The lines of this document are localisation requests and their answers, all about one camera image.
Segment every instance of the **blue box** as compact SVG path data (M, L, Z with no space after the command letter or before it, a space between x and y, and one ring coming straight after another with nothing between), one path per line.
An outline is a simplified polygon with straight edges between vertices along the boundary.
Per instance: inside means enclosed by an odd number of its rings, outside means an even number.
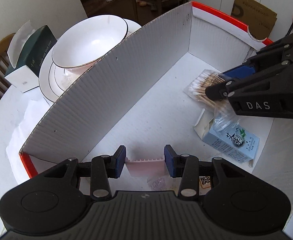
M254 159L260 139L241 126L226 129L222 135L213 129L213 113L203 109L194 130L205 143L239 163Z

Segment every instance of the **white tissue paper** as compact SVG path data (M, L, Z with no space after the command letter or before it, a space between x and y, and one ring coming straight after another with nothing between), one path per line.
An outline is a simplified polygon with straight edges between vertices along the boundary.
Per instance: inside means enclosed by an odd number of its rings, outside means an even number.
M31 21L27 21L13 36L8 48L8 57L13 68L16 68L20 53L28 38L35 32Z
M29 175L27 174L20 159L19 151L28 136L33 131L34 127L49 108L50 106L44 98L39 101L30 100L24 113L23 120L12 133L11 140L6 148L6 154L8 156L13 175L18 184L21 184L29 179Z

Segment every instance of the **white paper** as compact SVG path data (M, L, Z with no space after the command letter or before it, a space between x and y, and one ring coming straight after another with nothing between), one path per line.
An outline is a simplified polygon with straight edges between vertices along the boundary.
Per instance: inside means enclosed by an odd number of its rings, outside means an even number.
M24 113L24 118L18 127L14 129L9 145L6 148L6 154L10 161L12 172L18 184L29 179L29 175L20 159L19 151L34 127L49 108L50 106L44 98L39 101L30 100Z

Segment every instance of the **white bowl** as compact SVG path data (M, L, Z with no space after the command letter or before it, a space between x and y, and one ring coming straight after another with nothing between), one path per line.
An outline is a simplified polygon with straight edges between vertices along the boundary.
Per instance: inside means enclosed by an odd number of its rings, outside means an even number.
M68 29L57 41L52 53L55 65L76 68L105 55L128 33L126 21L115 15L88 18Z

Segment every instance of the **cardboard divider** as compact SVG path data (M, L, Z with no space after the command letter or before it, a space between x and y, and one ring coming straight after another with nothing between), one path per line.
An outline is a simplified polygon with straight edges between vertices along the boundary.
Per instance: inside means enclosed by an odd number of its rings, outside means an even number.
M218 19L221 19L221 20L224 20L225 22L227 23L230 23L232 24L233 26L236 26L238 27L239 29L247 32L248 31L248 25L246 25L245 23L231 17L230 15L224 13L224 12L221 12L219 10L216 10L214 8L211 8L210 6L207 6L207 5L204 5L204 4L201 4L199 2L195 2L195 1L192 1L192 6L193 6L193 15L198 17L197 16L197 13L195 13L195 8L197 9L200 9L201 11L204 11L204 12L207 12L211 15L214 15L216 16ZM204 19L206 21L208 21L208 19L204 18L203 15L200 17L201 19ZM272 41L269 39L269 38L266 38L265 40L263 40L262 42L265 46L267 45L270 45L272 43Z
M193 17L189 52L221 72L241 65L250 46L227 31Z
M22 151L39 159L82 160L188 51L192 3L162 15L85 72L39 122Z
M227 31L228 33L237 37L239 40L253 47L255 50L259 50L265 46L263 42L257 41L256 39L252 39L250 34L247 32L247 25L243 25L243 23L241 23L240 27L233 25L231 22L234 21L234 19L230 16L229 22L222 18L216 17L214 14L210 14L207 11L204 11L196 7L193 7L192 12L194 17L209 22L214 26Z

